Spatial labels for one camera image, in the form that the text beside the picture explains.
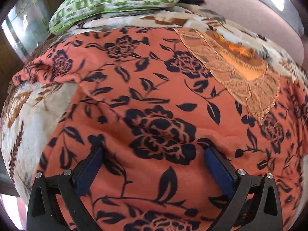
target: orange floral fabric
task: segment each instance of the orange floral fabric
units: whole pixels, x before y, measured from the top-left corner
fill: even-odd
[[[204,149],[215,145],[236,169],[274,174],[287,230],[301,199],[308,148],[302,84],[280,78],[279,97],[258,124],[216,79],[217,60],[200,61],[182,40],[166,28],[87,32],[17,73],[15,85],[79,84],[38,170],[60,174],[102,146],[104,165],[82,201],[103,230],[203,231],[228,201],[203,160]]]

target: metal screw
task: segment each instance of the metal screw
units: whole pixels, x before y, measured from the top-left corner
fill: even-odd
[[[68,169],[63,172],[65,176],[69,176],[72,173],[72,170]]]
[[[272,173],[267,173],[266,176],[267,176],[267,178],[269,178],[269,179],[273,179],[273,177],[274,177]]]
[[[42,173],[41,173],[41,172],[38,172],[38,173],[35,175],[35,178],[36,178],[36,179],[39,179],[39,178],[41,178],[41,176],[42,176]]]
[[[246,174],[246,171],[244,169],[239,169],[238,174],[244,176]]]

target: orange lace trim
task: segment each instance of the orange lace trim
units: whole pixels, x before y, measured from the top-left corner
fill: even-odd
[[[174,30],[187,49],[205,65],[213,77],[229,91],[235,100],[248,108],[252,116],[261,125],[264,116],[278,99],[280,75],[268,68],[267,65],[263,66],[262,64],[255,67],[249,63],[236,60],[252,70],[264,69],[261,76],[249,81],[223,58],[220,54],[222,52],[227,53],[230,57],[232,57],[232,54],[212,37],[195,29],[174,28]]]

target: floor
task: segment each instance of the floor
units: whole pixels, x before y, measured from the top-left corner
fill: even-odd
[[[300,65],[304,46],[297,33],[272,9],[258,0],[205,0],[211,9],[247,29],[261,34],[283,47]]]

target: floral blanket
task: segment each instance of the floral blanket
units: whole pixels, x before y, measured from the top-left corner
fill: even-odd
[[[308,96],[253,49],[215,30],[89,32],[13,77],[23,81],[78,84],[38,171],[60,174],[104,148],[104,166],[82,197],[103,230],[206,230],[228,200],[204,164],[209,146],[236,169],[273,173],[284,229],[292,224],[308,152]]]

